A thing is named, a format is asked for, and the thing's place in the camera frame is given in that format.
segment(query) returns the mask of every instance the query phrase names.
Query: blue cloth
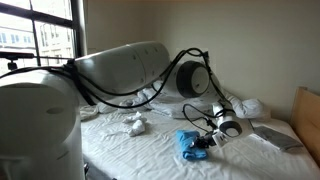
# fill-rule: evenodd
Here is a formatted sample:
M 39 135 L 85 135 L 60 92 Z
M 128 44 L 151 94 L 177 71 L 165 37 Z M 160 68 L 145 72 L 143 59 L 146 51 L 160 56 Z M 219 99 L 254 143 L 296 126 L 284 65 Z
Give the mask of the blue cloth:
M 198 131 L 178 130 L 176 132 L 176 138 L 179 142 L 183 158 L 187 160 L 197 160 L 207 157 L 205 149 L 190 147 L 191 143 L 196 139 L 196 136 L 199 135 L 200 133 Z

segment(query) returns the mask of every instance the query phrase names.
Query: white wall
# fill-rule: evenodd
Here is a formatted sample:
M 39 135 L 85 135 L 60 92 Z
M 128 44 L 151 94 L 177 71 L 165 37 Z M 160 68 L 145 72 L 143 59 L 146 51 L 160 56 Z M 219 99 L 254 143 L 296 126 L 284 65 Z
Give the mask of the white wall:
M 172 57 L 192 46 L 209 50 L 213 70 L 229 91 L 259 98 L 273 117 L 289 120 L 297 86 L 320 92 L 319 17 L 318 0 L 89 0 L 88 47 L 157 40 Z
M 141 4 L 84 0 L 88 54 L 141 41 Z

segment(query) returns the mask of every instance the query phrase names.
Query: mattress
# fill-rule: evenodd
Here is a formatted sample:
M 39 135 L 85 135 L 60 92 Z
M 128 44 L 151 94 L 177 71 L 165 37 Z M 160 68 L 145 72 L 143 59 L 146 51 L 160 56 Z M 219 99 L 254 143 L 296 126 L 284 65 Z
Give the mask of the mattress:
M 305 148 L 281 152 L 252 135 L 207 149 L 208 159 L 183 159 L 175 132 L 198 130 L 186 120 L 145 112 L 146 132 L 129 137 L 125 115 L 116 112 L 82 122 L 85 161 L 94 168 L 88 179 L 319 179 L 320 171 Z M 253 122 L 297 140 L 291 127 L 280 120 Z

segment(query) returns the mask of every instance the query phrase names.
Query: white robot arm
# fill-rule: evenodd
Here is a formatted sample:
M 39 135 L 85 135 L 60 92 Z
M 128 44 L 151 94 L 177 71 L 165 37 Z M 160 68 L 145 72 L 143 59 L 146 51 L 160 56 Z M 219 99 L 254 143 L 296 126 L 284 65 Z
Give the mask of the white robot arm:
M 4 173 L 9 180 L 84 180 L 77 90 L 94 103 L 93 95 L 105 99 L 135 93 L 162 76 L 162 82 L 168 82 L 163 89 L 167 93 L 186 98 L 204 93 L 210 83 L 208 67 L 196 62 L 173 66 L 177 63 L 170 63 L 162 44 L 143 42 L 85 56 L 64 68 L 22 68 L 1 76 L 0 177 Z M 223 104 L 213 105 L 214 114 L 225 109 Z M 221 146 L 226 135 L 241 134 L 230 113 L 219 117 L 214 132 Z

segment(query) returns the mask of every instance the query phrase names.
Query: bed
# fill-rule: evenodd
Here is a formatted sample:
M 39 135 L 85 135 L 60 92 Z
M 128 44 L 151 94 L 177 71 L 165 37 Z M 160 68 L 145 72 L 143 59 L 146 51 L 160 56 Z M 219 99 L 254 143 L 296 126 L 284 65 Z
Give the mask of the bed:
M 299 87 L 290 124 L 320 167 L 320 96 Z
M 320 177 L 319 168 L 305 147 L 281 152 L 252 135 L 230 142 L 222 148 L 209 148 L 206 160 L 187 161 L 181 156 L 175 132 L 178 129 L 198 130 L 188 121 L 175 120 L 154 111 L 145 112 L 143 116 L 148 120 L 146 132 L 129 137 L 124 132 L 126 125 L 121 122 L 125 116 L 113 112 L 82 122 L 83 154 L 91 167 L 89 180 Z M 299 140 L 284 121 L 272 119 L 252 124 L 267 126 Z

